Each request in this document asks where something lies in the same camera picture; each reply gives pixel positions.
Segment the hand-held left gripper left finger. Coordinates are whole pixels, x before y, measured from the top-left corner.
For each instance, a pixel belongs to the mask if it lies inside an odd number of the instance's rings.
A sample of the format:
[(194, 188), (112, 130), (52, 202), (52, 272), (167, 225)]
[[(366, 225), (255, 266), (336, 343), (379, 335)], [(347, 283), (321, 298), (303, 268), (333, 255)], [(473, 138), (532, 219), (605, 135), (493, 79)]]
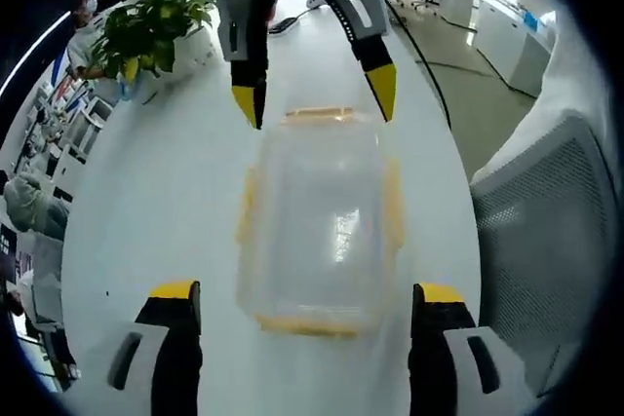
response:
[(200, 283), (152, 289), (134, 321), (113, 326), (78, 361), (74, 415), (196, 415), (203, 354)]

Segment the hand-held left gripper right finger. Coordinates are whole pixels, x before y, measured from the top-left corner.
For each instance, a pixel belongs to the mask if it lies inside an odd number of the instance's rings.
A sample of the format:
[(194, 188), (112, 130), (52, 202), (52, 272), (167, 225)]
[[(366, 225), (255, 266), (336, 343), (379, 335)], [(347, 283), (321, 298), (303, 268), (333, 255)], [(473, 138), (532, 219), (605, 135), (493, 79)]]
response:
[(528, 415), (536, 403), (522, 359), (451, 286), (413, 286), (408, 369), (411, 415)]

